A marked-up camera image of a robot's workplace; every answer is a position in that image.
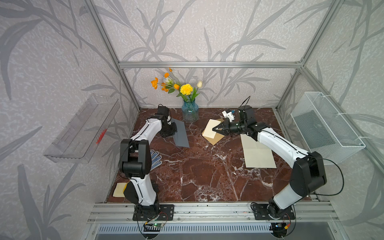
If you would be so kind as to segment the cream letter paper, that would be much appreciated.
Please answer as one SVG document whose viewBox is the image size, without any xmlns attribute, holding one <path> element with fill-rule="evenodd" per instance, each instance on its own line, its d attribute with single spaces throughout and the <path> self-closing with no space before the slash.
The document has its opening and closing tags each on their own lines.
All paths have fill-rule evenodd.
<svg viewBox="0 0 384 240">
<path fill-rule="evenodd" d="M 216 135 L 216 132 L 213 131 L 213 128 L 218 126 L 221 123 L 219 120 L 210 119 L 207 123 L 207 126 L 203 132 L 203 137 L 213 139 Z"/>
</svg>

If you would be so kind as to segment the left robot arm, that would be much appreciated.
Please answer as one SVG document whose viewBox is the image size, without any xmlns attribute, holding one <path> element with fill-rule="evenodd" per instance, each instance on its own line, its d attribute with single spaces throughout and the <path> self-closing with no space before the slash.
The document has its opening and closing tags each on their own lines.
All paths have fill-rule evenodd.
<svg viewBox="0 0 384 240">
<path fill-rule="evenodd" d="M 123 194 L 129 202 L 136 205 L 137 213 L 157 215 L 160 212 L 158 196 L 150 179 L 150 143 L 156 134 L 166 138 L 177 132 L 177 126 L 171 119 L 170 109 L 159 105 L 157 113 L 145 120 L 144 126 L 136 135 L 121 141 L 119 168 L 129 179 Z"/>
</svg>

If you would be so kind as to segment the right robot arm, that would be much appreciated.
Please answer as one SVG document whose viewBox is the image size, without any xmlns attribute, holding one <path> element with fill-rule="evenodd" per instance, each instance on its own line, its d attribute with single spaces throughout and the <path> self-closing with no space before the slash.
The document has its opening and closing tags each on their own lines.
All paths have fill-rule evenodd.
<svg viewBox="0 0 384 240">
<path fill-rule="evenodd" d="M 280 156 L 292 169 L 289 183 L 266 207 L 273 219 L 280 218 L 291 206 L 327 183 L 323 157 L 308 152 L 280 136 L 269 125 L 256 120 L 255 111 L 245 105 L 222 112 L 224 121 L 212 130 L 224 136 L 246 135 Z"/>
</svg>

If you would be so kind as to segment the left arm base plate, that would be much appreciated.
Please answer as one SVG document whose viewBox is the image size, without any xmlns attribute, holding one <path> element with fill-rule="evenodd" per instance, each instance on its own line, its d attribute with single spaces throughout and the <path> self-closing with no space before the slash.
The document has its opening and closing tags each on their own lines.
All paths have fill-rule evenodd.
<svg viewBox="0 0 384 240">
<path fill-rule="evenodd" d="M 136 205 L 133 221 L 172 221 L 175 213 L 175 205 L 160 204 L 143 206 Z"/>
</svg>

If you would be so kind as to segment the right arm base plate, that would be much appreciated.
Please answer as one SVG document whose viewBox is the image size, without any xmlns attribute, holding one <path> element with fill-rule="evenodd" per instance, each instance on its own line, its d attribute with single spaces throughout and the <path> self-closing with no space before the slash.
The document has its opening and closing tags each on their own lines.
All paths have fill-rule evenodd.
<svg viewBox="0 0 384 240">
<path fill-rule="evenodd" d="M 250 204 L 255 220 L 295 220 L 295 212 L 293 206 L 284 210 L 279 209 L 273 204 L 258 204 L 252 202 Z"/>
</svg>

